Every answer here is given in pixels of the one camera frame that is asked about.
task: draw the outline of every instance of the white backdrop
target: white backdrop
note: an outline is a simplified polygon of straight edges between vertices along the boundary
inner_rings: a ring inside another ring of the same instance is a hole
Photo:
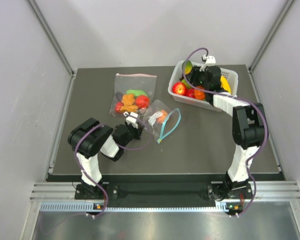
[[[72,68],[250,65],[285,0],[36,0]]]
[[[19,239],[70,76],[25,0],[0,0],[0,240]]]
[[[300,187],[300,0],[255,70],[286,175]]]

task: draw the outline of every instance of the basket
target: basket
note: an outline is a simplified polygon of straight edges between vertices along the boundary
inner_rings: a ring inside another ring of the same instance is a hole
[[[184,61],[179,61],[173,70],[173,73],[172,73],[172,76],[171,76],[171,79],[169,82],[169,86],[168,86],[168,93],[170,95],[172,95],[173,99],[177,102],[181,102],[184,104],[190,104],[190,105],[197,106],[200,108],[205,108],[205,109],[221,112],[222,111],[221,109],[210,105],[210,103],[208,103],[207,101],[190,98],[190,97],[179,95],[179,94],[172,92],[173,85],[175,83],[180,82],[180,77],[182,76],[182,63],[183,62]],[[203,64],[197,63],[197,62],[192,62],[192,65],[202,66]],[[228,69],[224,69],[224,68],[220,68],[220,69],[221,69],[222,76],[224,76],[226,78],[226,80],[228,81],[228,83],[230,85],[231,94],[233,96],[236,96],[237,89],[238,89],[238,74],[232,70],[228,70]]]

